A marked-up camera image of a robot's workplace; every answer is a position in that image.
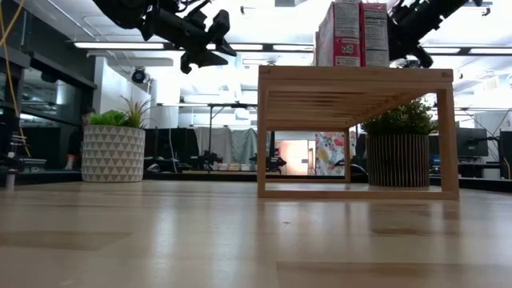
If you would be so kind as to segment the floral patterned cloth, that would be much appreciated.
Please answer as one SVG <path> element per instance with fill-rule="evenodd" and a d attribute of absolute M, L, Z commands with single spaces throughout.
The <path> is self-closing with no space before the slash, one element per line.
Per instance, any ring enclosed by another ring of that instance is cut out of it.
<path fill-rule="evenodd" d="M 345 140 L 342 132 L 315 134 L 315 171 L 319 176 L 345 176 Z"/>

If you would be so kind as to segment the black computer monitor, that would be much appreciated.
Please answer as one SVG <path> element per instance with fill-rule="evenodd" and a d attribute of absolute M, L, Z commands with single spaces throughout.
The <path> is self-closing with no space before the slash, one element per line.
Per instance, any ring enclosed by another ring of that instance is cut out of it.
<path fill-rule="evenodd" d="M 457 128 L 457 147 L 460 158 L 488 156 L 487 131 L 479 128 Z"/>
<path fill-rule="evenodd" d="M 500 177 L 512 180 L 512 131 L 501 131 L 498 137 Z"/>

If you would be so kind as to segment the long ceiling light strip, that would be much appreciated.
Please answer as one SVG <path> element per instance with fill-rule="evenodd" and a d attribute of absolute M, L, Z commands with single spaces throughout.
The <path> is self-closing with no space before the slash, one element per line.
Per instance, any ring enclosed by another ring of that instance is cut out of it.
<path fill-rule="evenodd" d="M 86 50 L 182 50 L 168 42 L 74 42 L 74 46 Z M 312 53 L 314 50 L 311 44 L 234 43 L 230 46 L 242 52 Z M 437 56 L 512 56 L 512 46 L 424 46 L 423 49 Z"/>

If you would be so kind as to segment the succulent in white triangle-pattern pot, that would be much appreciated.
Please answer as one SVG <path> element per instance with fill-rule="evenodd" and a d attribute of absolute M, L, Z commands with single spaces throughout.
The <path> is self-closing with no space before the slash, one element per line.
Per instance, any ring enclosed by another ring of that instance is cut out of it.
<path fill-rule="evenodd" d="M 150 101 L 123 98 L 126 108 L 90 116 L 82 143 L 84 182 L 140 182 Z"/>

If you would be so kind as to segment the dark glass partition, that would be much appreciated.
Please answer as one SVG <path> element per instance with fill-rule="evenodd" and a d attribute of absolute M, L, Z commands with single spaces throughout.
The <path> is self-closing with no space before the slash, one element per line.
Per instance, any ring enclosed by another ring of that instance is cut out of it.
<path fill-rule="evenodd" d="M 78 181 L 66 170 L 71 133 L 92 106 L 94 60 L 36 14 L 51 0 L 0 0 L 0 186 Z M 20 158 L 45 159 L 24 170 Z"/>

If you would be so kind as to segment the red Froot Loops cereal box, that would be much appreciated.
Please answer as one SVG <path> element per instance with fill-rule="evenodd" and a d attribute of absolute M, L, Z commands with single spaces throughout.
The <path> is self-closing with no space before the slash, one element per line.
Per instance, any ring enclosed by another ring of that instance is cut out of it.
<path fill-rule="evenodd" d="M 335 0 L 319 25 L 319 66 L 361 66 L 360 0 Z"/>
<path fill-rule="evenodd" d="M 361 66 L 388 67 L 390 64 L 387 10 L 384 3 L 360 3 Z"/>

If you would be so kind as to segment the black-framed background table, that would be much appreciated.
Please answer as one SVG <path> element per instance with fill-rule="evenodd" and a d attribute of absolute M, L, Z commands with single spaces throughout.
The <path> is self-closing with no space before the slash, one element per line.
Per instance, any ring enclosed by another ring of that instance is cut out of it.
<path fill-rule="evenodd" d="M 195 127 L 223 128 L 232 130 L 257 131 L 257 109 L 254 106 L 233 108 L 227 104 L 220 106 L 192 105 L 178 108 L 178 126 L 191 129 Z"/>

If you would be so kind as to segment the grey draped cloth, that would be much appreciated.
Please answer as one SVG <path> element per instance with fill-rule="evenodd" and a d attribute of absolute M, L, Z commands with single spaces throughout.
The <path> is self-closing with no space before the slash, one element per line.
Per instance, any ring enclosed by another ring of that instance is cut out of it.
<path fill-rule="evenodd" d="M 250 164 L 250 159 L 257 153 L 257 131 L 232 130 L 227 127 L 195 127 L 200 155 L 210 150 L 223 163 Z"/>

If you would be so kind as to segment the leafy plant in striped pot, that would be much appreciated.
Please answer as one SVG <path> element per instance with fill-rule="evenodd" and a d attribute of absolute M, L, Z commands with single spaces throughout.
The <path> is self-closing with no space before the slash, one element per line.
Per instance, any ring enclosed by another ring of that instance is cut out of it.
<path fill-rule="evenodd" d="M 370 185 L 430 184 L 429 135 L 437 130 L 430 110 L 427 102 L 417 99 L 362 124 Z"/>

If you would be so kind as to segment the person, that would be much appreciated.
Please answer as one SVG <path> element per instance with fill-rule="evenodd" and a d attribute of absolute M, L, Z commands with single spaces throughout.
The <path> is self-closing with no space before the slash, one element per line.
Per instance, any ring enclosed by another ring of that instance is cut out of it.
<path fill-rule="evenodd" d="M 66 170 L 80 170 L 82 167 L 82 143 L 84 139 L 84 130 L 90 124 L 90 116 L 95 113 L 95 109 L 87 106 L 82 114 L 82 124 L 75 129 L 68 141 L 68 150 L 66 153 Z"/>

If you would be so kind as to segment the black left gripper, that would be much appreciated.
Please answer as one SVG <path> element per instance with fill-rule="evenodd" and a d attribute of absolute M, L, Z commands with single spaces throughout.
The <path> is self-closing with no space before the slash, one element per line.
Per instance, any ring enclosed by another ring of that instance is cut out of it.
<path fill-rule="evenodd" d="M 207 39 L 206 15 L 200 10 L 193 10 L 184 18 L 180 18 L 169 10 L 160 8 L 152 13 L 152 31 L 154 34 L 181 47 L 185 53 L 181 56 L 180 70 L 184 74 L 192 71 L 191 64 L 198 68 L 205 66 L 224 66 L 228 61 L 207 50 L 210 40 Z M 211 42 L 217 52 L 236 55 L 236 51 L 225 39 L 230 31 L 230 16 L 226 10 L 220 10 L 213 18 L 209 28 Z"/>

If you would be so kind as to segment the wooden slatted shelf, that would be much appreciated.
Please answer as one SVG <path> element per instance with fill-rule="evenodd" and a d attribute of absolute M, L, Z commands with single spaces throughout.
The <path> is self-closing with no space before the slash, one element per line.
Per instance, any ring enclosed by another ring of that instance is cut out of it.
<path fill-rule="evenodd" d="M 258 70 L 257 184 L 260 198 L 459 199 L 453 72 L 342 66 L 260 66 Z M 270 131 L 342 132 L 408 102 L 435 94 L 438 104 L 441 189 L 378 187 L 343 179 L 266 176 Z"/>

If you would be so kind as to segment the small grey box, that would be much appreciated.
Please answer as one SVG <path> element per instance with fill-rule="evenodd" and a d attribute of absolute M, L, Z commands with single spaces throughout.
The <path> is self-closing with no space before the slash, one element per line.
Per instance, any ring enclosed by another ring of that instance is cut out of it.
<path fill-rule="evenodd" d="M 24 170 L 44 170 L 46 165 L 45 159 L 39 158 L 20 158 Z"/>

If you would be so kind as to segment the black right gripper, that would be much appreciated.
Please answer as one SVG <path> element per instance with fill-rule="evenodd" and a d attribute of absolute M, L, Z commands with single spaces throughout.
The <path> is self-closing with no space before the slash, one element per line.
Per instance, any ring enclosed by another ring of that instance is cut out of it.
<path fill-rule="evenodd" d="M 391 53 L 410 53 L 421 68 L 430 68 L 434 61 L 421 47 L 419 40 L 427 33 L 431 2 L 396 2 L 388 13 L 388 40 Z"/>

